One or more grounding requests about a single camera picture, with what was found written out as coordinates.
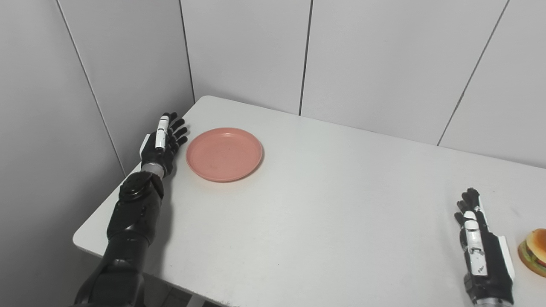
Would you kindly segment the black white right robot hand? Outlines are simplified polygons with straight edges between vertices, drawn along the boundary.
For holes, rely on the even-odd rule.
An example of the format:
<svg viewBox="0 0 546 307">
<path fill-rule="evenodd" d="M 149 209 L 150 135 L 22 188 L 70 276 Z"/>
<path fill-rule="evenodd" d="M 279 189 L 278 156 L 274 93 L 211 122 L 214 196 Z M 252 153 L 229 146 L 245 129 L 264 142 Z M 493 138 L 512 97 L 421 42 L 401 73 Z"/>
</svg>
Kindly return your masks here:
<svg viewBox="0 0 546 307">
<path fill-rule="evenodd" d="M 467 272 L 464 287 L 474 307 L 512 307 L 514 268 L 504 236 L 490 231 L 479 192 L 469 187 L 454 217 Z"/>
</svg>

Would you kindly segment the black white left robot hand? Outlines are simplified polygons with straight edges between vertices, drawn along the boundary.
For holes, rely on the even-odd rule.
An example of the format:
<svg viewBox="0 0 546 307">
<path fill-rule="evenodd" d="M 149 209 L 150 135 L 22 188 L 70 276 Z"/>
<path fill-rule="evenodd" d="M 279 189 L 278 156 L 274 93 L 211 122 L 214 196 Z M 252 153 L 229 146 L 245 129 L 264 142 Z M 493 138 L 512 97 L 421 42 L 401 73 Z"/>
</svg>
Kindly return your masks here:
<svg viewBox="0 0 546 307">
<path fill-rule="evenodd" d="M 174 169 L 174 159 L 188 141 L 189 129 L 176 112 L 164 113 L 156 130 L 148 134 L 141 146 L 141 170 L 167 177 Z"/>
</svg>

